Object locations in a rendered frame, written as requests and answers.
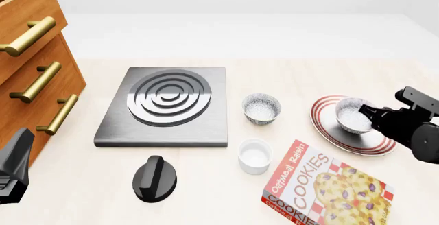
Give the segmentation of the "patterned black-white bowl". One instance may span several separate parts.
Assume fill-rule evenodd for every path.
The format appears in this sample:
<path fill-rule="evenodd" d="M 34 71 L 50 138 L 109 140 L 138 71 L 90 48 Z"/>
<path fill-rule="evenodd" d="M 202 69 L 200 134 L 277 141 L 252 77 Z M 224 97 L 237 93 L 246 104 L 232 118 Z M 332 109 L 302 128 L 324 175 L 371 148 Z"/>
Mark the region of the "patterned black-white bowl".
<path fill-rule="evenodd" d="M 265 93 L 253 93 L 245 97 L 241 103 L 248 121 L 258 126 L 272 123 L 281 113 L 281 103 Z"/>
<path fill-rule="evenodd" d="M 341 99 L 335 105 L 335 117 L 339 126 L 352 134 L 365 134 L 372 131 L 371 121 L 359 111 L 362 105 L 375 107 L 364 99 L 355 97 Z"/>

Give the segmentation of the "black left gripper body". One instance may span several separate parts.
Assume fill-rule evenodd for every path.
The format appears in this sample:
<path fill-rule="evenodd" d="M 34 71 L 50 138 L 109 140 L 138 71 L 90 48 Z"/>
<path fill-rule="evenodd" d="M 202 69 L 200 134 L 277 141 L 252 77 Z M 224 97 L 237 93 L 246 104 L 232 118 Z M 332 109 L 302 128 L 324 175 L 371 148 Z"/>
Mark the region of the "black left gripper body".
<path fill-rule="evenodd" d="M 0 171 L 0 204 L 19 203 L 28 185 L 27 174 L 16 176 Z"/>

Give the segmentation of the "flat black stove plate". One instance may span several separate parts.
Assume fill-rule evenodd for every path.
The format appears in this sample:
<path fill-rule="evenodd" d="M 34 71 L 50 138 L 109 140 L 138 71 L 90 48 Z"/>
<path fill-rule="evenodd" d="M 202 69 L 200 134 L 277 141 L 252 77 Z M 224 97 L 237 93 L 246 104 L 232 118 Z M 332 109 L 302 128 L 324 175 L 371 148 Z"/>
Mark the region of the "flat black stove plate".
<path fill-rule="evenodd" d="M 97 132 L 97 147 L 227 147 L 223 67 L 131 67 Z"/>

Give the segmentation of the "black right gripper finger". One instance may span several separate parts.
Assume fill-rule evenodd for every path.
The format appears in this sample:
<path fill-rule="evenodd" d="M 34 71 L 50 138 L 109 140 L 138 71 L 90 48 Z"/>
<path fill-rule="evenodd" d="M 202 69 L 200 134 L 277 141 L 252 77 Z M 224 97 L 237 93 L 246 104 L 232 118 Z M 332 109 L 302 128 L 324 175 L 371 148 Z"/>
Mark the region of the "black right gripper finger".
<path fill-rule="evenodd" d="M 383 109 L 372 107 L 366 104 L 361 105 L 359 112 L 367 117 L 371 123 L 376 123 Z"/>

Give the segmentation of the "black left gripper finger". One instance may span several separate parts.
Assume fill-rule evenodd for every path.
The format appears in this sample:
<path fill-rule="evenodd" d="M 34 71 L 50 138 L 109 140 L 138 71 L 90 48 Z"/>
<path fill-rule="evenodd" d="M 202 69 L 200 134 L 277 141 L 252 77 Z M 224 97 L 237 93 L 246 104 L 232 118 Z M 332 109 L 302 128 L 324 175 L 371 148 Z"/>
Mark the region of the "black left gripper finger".
<path fill-rule="evenodd" d="M 21 128 L 0 150 L 0 176 L 28 184 L 29 157 L 34 134 L 28 128 Z"/>

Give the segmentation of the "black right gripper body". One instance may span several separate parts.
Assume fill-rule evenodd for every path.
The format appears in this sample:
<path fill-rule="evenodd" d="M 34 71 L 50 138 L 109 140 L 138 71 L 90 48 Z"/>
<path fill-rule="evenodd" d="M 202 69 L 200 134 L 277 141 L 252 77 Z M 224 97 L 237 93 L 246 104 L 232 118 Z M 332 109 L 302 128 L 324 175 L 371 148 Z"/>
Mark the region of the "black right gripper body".
<path fill-rule="evenodd" d="M 406 108 L 393 110 L 385 107 L 382 109 L 378 121 L 372 123 L 372 127 L 383 136 L 404 145 L 406 148 L 412 148 L 412 136 L 415 130 L 424 123 L 424 119 L 415 111 Z"/>

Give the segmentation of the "round black stove knob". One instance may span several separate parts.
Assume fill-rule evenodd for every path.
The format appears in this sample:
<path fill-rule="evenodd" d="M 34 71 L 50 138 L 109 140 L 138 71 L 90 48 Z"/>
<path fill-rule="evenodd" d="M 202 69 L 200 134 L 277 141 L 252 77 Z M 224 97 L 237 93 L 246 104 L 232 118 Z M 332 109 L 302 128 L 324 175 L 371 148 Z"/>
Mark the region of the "round black stove knob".
<path fill-rule="evenodd" d="M 174 167 L 162 156 L 150 156 L 135 173 L 132 188 L 143 202 L 156 203 L 168 198 L 177 185 Z"/>

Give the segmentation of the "wooden cabinet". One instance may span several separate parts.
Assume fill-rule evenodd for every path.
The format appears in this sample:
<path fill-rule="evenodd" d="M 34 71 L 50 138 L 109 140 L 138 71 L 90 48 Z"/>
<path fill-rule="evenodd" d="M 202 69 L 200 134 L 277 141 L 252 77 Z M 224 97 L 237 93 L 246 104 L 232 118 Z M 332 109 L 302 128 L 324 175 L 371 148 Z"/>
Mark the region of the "wooden cabinet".
<path fill-rule="evenodd" d="M 85 88 L 66 26 L 58 0 L 0 0 L 0 149 L 28 128 L 35 161 Z"/>

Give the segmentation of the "largest wooden drawer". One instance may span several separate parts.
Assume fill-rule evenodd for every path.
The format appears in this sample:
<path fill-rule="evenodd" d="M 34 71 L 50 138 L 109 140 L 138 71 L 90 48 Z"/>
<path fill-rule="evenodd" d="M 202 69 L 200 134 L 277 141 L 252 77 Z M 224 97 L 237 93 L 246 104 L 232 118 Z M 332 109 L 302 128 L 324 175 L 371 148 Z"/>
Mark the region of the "largest wooden drawer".
<path fill-rule="evenodd" d="M 60 8 L 58 0 L 4 0 L 0 2 L 0 44 L 12 43 L 23 35 L 30 21 L 41 21 L 50 16 L 56 21 L 43 37 L 38 39 L 20 56 L 13 57 L 6 52 L 0 52 L 0 84 L 17 72 L 32 56 L 42 49 L 64 27 L 67 21 Z"/>

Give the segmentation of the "medium wooden drawer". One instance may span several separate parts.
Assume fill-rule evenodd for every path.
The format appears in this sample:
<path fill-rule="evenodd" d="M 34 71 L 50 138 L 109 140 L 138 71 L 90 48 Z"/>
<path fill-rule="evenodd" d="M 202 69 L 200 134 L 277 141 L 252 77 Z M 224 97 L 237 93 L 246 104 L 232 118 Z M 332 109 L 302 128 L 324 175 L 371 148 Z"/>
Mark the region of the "medium wooden drawer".
<path fill-rule="evenodd" d="M 72 84 L 86 84 L 64 38 L 62 35 L 57 35 L 17 72 L 12 74 L 3 84 L 0 84 L 0 99 L 10 98 L 10 93 L 22 93 L 25 91 L 41 74 L 41 72 L 37 72 L 37 66 L 49 66 L 52 62 L 59 62 L 62 68 L 45 88 L 64 88 Z"/>

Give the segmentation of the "smallest wooden drawer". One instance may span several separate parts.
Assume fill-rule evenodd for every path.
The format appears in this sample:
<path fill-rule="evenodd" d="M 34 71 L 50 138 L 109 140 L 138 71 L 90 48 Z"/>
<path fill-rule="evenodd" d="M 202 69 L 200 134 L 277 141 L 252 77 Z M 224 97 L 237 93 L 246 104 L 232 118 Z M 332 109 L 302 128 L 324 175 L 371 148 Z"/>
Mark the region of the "smallest wooden drawer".
<path fill-rule="evenodd" d="M 51 138 L 45 132 L 36 131 L 36 126 L 48 126 L 62 104 L 58 99 L 67 99 L 70 95 L 80 95 L 86 84 L 72 84 L 64 88 L 45 88 L 29 104 L 18 99 L 0 99 L 0 149 L 8 143 L 20 128 L 28 128 L 34 134 L 29 165 L 36 160 L 45 144 Z"/>

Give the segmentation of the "plate with red rings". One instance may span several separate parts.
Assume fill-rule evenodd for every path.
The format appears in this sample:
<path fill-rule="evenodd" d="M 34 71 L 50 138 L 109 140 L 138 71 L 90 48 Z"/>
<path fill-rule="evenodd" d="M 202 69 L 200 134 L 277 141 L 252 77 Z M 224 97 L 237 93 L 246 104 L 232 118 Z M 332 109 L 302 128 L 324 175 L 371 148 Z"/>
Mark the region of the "plate with red rings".
<path fill-rule="evenodd" d="M 384 156 L 395 151 L 397 142 L 376 130 L 353 134 L 339 125 L 335 117 L 335 107 L 345 98 L 345 95 L 326 95 L 313 103 L 310 118 L 318 133 L 334 146 L 362 156 Z"/>

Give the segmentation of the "oatmeal raisin cookies box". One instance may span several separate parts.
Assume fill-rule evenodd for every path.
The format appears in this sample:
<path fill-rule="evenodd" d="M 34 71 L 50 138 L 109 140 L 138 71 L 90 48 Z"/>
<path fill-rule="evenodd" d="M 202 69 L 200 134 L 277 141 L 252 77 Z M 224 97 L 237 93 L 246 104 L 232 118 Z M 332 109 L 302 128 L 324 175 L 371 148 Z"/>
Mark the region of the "oatmeal raisin cookies box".
<path fill-rule="evenodd" d="M 388 225 L 394 189 L 295 140 L 263 190 L 295 225 Z"/>

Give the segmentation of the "small white ramekin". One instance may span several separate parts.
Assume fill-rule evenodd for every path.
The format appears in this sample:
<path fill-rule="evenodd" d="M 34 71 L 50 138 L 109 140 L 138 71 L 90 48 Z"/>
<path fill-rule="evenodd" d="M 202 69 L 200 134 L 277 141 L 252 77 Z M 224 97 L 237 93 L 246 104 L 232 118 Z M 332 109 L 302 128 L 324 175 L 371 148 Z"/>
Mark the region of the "small white ramekin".
<path fill-rule="evenodd" d="M 247 139 L 238 148 L 238 163 L 241 169 L 250 175 L 265 173 L 272 162 L 273 150 L 261 139 Z"/>

